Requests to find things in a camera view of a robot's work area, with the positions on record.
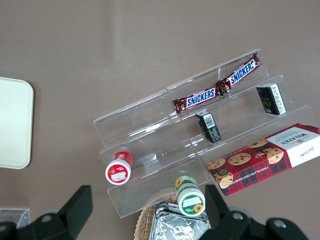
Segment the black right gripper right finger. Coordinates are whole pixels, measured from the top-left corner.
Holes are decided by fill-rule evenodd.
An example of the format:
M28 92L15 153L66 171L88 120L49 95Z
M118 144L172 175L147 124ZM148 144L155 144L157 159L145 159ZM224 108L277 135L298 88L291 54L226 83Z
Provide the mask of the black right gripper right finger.
M292 221L273 217L261 224L239 210L230 210L215 185L205 186L205 211L211 225L201 240L307 240Z

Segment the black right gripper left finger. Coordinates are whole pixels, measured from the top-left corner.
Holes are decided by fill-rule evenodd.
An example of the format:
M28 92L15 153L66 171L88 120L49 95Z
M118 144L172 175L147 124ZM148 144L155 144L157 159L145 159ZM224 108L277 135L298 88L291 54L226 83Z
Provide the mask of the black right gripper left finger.
M0 223L2 240L75 240L93 211L92 187L82 185L57 213L47 213L17 229L12 221Z

